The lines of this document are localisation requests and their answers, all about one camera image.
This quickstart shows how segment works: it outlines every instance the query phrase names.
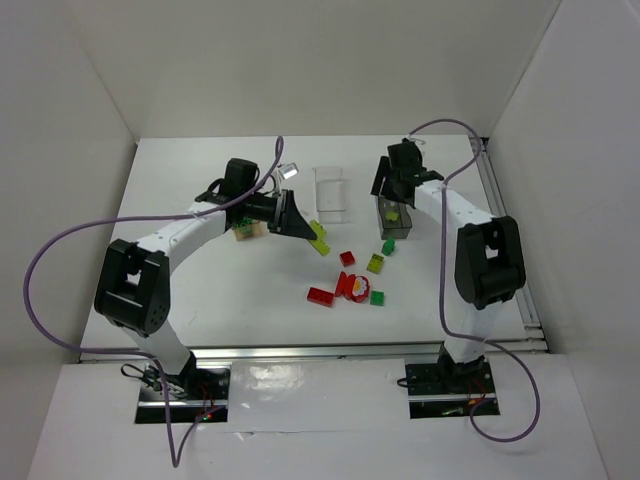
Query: cable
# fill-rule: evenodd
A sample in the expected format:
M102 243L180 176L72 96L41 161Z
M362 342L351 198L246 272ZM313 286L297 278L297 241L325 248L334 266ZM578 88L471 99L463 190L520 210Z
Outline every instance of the cable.
M65 348L67 350L71 350L72 352L76 352L79 354L82 353L90 353L90 354L94 354L94 355L138 355L140 357L144 357L149 359L151 362L154 363L154 365L156 366L156 368L158 369L158 372L160 373L160 381L162 383L162 389L165 392L164 395L164 413L165 413L165 419L166 419L166 425L167 425L167 437L168 437L168 442L169 442L169 450L171 451L171 463L173 464L174 468L177 468L178 465L180 465L180 458L182 456L182 448L184 446L184 442L187 440L187 437L189 436L189 434L193 431L193 429L198 425L198 423L200 423L202 421L202 419L204 418L205 415L208 415L209 413L212 413L213 411L215 411L218 407L215 407L213 409L208 410L207 412L205 412L203 415L198 415L196 417L196 419L194 420L193 424L191 424L191 426L187 429L186 433L184 434L184 437L182 437L182 441L180 442L180 446L178 447L178 452L176 454L176 449L175 449L175 444L173 441L173 431L171 429L171 409L170 409L170 405L169 405L169 386L168 386L168 382L167 382L167 375L164 372L162 365L160 365L160 362L151 354L148 354L146 352L142 352L139 351L137 349L134 348L87 348L87 347L79 347L77 345L72 345L70 343L67 343L63 340L60 340L59 338L55 337L53 334L51 334L43 325L42 323L40 323L40 320L38 319L38 317L36 316L36 313L33 309L33 305L31 303L31 278L33 277L33 273L36 269L36 266L38 265L38 262L40 262L40 260L42 259L42 257L44 256L44 254L53 246L55 245L57 242L59 242L60 240L62 240L65 237L68 237L69 235L79 232L81 230L86 230L88 228L92 228L92 227L98 227L101 225L113 225L116 223L124 223L124 222L148 222L148 221L175 221L175 220L187 220L190 218L195 217L204 217L206 215L210 215L212 213L215 212L219 212L221 210L226 210L229 207L232 207L240 202L242 202L244 199L246 199L247 197L249 197L250 195L253 195L255 192L257 192L259 189L261 189L264 184L266 183L267 179L269 178L269 175L271 175L273 173L273 171L276 169L276 166L278 165L278 163L280 162L280 157L282 157L282 151L284 150L284 138L282 137L278 137L276 139L276 145L275 145L275 160L273 162L273 164L271 165L271 167L269 168L269 170L267 171L267 173L265 174L265 176L259 181L257 182L252 188L250 188L247 192L243 193L242 195L240 195L239 197L234 198L233 200L223 204L223 205L219 205L217 207L211 208L209 210L205 210L199 213L187 213L187 214L181 214L181 215L158 215L158 216L151 216L151 215L142 215L142 216L133 216L133 217L115 217L115 218L107 218L107 219L103 219L103 220L95 220L93 222L87 222L87 223L83 223L80 225L76 225L75 227L71 227L63 232L60 232L59 234L55 235L53 238L51 238L48 242L46 242L42 248L40 248L40 250L38 250L38 252L35 254L35 256L33 257L33 260L31 260L31 263L29 264L29 267L27 268L27 271L25 273L24 276L24 281L22 284L22 299L24 301L24 307L27 311L27 315L29 316L29 318L31 319L31 323L33 323L34 327L36 327L36 329L42 334L44 335L49 341L55 343L56 345Z
M517 442L518 440L522 440L527 435L529 435L531 432L533 432L533 430L536 428L536 425L538 424L538 421L540 420L540 391L538 390L538 384L536 383L535 378L533 378L533 374L531 373L531 370L529 370L529 367L527 367L525 365L525 363L515 353L511 352L510 350L508 350L507 348L503 347L499 343L496 343L493 340L487 340L487 339L484 339L482 337L477 337L477 336L474 336L474 335L465 335L465 334L462 334L462 333L453 332L453 331L451 331L449 329L449 327L447 326L447 322L445 320L445 315L444 315L444 299L445 299L445 295L444 295L444 293L445 293L446 266L447 266L447 187L449 186L449 182L451 182L451 180L453 180L455 177L460 175L462 172L464 172L471 165L473 165L474 163L476 163L478 161L478 158L480 158L480 153L482 152L482 140L480 140L480 136L477 134L477 132L473 128L471 128L466 123L461 122L460 120L453 119L453 118L439 118L437 120L432 120L430 122L423 123L419 127L416 127L413 130L411 130L411 132L409 132L409 138L412 135L415 135L416 133L418 133L419 131L421 131L421 130L427 128L427 127L430 127L431 125L435 125L437 123L454 123L456 125L460 125L461 127L464 127L471 134L471 136L473 137L473 139L476 142L476 151L473 154L473 158L471 160L469 160L466 164L464 164L462 167L460 167L456 171L454 171L452 174L450 174L448 177L446 177L444 179L444 181L442 182L443 183L443 188L442 188L442 232L441 232L441 237L440 237L440 288L439 288L439 295L438 295L438 311L439 311L439 314L440 314L440 324L442 325L442 329L444 330L444 333L446 333L450 337L459 338L461 340L470 340L472 342L486 343L487 345L490 345L490 346L492 346L494 348L497 348L501 352L506 353L508 356L513 358L522 367L522 369L524 370L524 373L526 373L527 377L529 377L529 381L531 382L531 387L533 388L533 394L535 396L536 413L535 413L535 415L533 417L533 420L531 421L531 424L527 427L527 429L524 432L522 432L522 433L520 433L518 435L515 435L513 437L500 438L500 437L494 437L493 435L489 435L488 433L485 433L484 431L482 431L480 429L480 427L476 424L476 420L475 420L474 414L477 411L478 407L480 407L485 402L487 402L488 399L485 399L482 402L476 403L473 406L473 408L471 409L471 411L469 412L469 420L471 420L471 425L473 425L473 428L475 428L476 431L480 435L482 435L484 438L486 438L488 440L492 440L494 442L498 442L498 443Z

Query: gray wall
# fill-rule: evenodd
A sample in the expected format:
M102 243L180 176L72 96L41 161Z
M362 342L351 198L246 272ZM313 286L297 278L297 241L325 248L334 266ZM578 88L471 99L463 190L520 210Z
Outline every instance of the gray wall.
M559 0L66 0L134 135L488 135Z
M638 477L639 87L640 1L564 0L489 144L612 479Z
M22 277L36 250L75 223L113 214L135 146L56 0L0 6L0 465L25 478L60 365L71 357L29 322ZM37 272L35 307L77 342L107 230L55 248Z

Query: purple cable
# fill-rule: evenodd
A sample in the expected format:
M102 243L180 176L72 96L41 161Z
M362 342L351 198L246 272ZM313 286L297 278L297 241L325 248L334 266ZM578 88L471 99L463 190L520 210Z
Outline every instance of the purple cable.
M494 348L497 348L501 352L506 353L511 358L513 358L516 362L518 362L518 364L522 367L524 372L527 374L527 377L529 377L529 381L531 382L531 387L533 388L533 394L535 396L535 401L536 401L536 413L533 416L533 421L531 422L531 424L527 427L527 429L524 432L520 433L519 435L516 435L514 437L508 437L508 438L500 438L500 437L494 437L493 435L489 435L488 433L485 433L480 429L480 427L476 424L474 415L476 413L476 410L485 402L488 402L489 399L485 399L481 402L476 403L473 406L473 408L471 408L471 411L469 412L469 420L471 420L471 425L473 425L473 428L475 428L476 431L480 435L482 435L484 438L487 438L489 440L492 440L498 443L517 442L518 440L522 440L531 432L533 432L533 430L536 428L536 425L538 424L538 421L540 420L540 391L538 390L538 384L536 383L535 378L533 378L533 374L531 373L531 370L529 370L529 367L527 367L525 363L520 358L518 358L518 356L515 353L509 351L507 348L503 347L499 343L496 343L492 340L484 339L482 337L477 337L474 335L465 335L462 333L456 333L451 331L447 326L447 322L445 320L445 315L444 315L444 289L445 289L446 267L447 267L447 194L446 194L446 191L447 191L447 187L449 186L449 182L451 180L453 180L456 176L464 172L471 165L473 165L478 161L478 158L480 157L480 153L482 152L482 140L480 140L480 136L477 134L477 132L473 128L471 128L471 126L467 125L464 122L461 122L460 120L455 120L453 118L439 118L437 120L432 120L430 122L423 123L419 127L416 127L413 130L411 130L411 132L409 132L409 136L415 135L420 130L427 128L431 125L434 125L436 123L455 123L456 125L460 125L465 129L467 129L467 131L471 134L473 139L476 141L476 151L473 154L473 158L469 160L469 162L464 164L462 167L458 168L455 172L450 174L447 178L444 179L444 182L443 182L444 187L442 188L442 233L440 237L440 288L439 288L440 291L438 295L438 310L440 313L440 324L442 325L442 329L444 330L444 333L446 333L450 337L460 338L462 340L470 340L472 342L486 343L487 345L490 345Z
M269 170L267 171L267 173L265 173L265 175L262 177L262 179L260 179L251 189L249 189L247 192L243 193L242 195L240 195L237 198L234 198L233 200L223 204L223 205L219 205L217 207L211 208L209 210L205 210L203 212L199 212L199 213L194 213L194 214L181 214L181 215L158 215L158 216L149 216L149 215L144 215L144 216L135 216L135 217L121 217L121 218L107 218L107 219L103 219L103 220L96 220L93 222L87 222L87 223L83 223L81 225L76 225L75 227L71 227L68 230L65 230L64 232L61 232L59 234L57 234L56 236L54 236L51 240L49 240L47 243L45 243L42 248L40 248L40 250L38 250L38 253L36 253L36 255L33 257L33 260L31 260L31 263L29 264L29 267L27 268L27 272L25 273L24 276L24 281L22 284L22 299L24 301L24 306L25 309L27 310L27 315L29 315L29 318L31 319L31 322L33 323L33 325L36 327L36 329L42 334L44 335L49 341L55 343L56 345L62 347L62 348L66 348L67 350L71 350L72 352L77 352L77 353L91 353L91 354L107 354L107 355L138 355L140 357L144 357L147 358L149 360L151 360L156 368L158 369L158 372L160 373L160 380L162 382L162 389L165 392L164 395L164 415L165 415L165 420L166 420L166 425L167 425L167 436L168 436L168 440L169 440L169 450L171 451L171 463L173 464L174 468L178 468L178 465L180 465L180 458L182 456L182 448L184 447L184 443L187 440L187 437L189 436L189 434L193 431L193 429L202 421L202 419L214 412L215 410L217 410L220 407L214 407L208 411L206 411L205 413L203 413L202 415L199 415L198 417L196 417L196 420L193 422L193 424L191 424L189 426L189 428L187 429L187 431L184 434L184 437L182 437L182 441L180 442L180 446L178 448L178 454L176 455L176 449L175 449L175 444L173 441L173 431L171 429L171 408L169 405L169 387L167 384L167 375L165 374L162 365L160 365L160 362L151 354L146 353L146 352L141 352L138 349L135 348L86 348L86 347L79 347L77 345L72 345L70 343L67 343L63 340L60 340L59 338L53 336L43 325L42 323L40 323L40 320L38 320L38 317L35 314L35 311L33 310L33 305L31 303L31 292L30 292L30 287L31 287L31 277L33 277L33 272L36 268L36 266L38 265L38 262L42 259L42 257L44 256L44 254L47 252L47 250L49 250L53 245L55 245L57 242L59 242L60 240L62 240L65 237L68 237L69 235L79 232L81 230L86 230L87 228L92 228L92 227L98 227L101 225L112 225L112 224L116 224L116 223L124 223L124 222L149 222L149 221L175 221L175 220L187 220L190 218L195 217L204 217L206 215L210 215L214 212L219 212L220 210L226 210L229 207L232 207L240 202L242 202L245 198L249 197L250 195L254 194L255 192L257 192L259 189L261 189L264 184L266 183L266 181L269 179L269 177L271 176L271 174L273 173L273 171L276 169L276 166L278 165L278 163L280 162L280 157L282 157L282 151L284 150L284 138L282 137L278 137L276 139L276 147L275 147L275 160L273 162L273 164L271 165L271 167L269 168Z

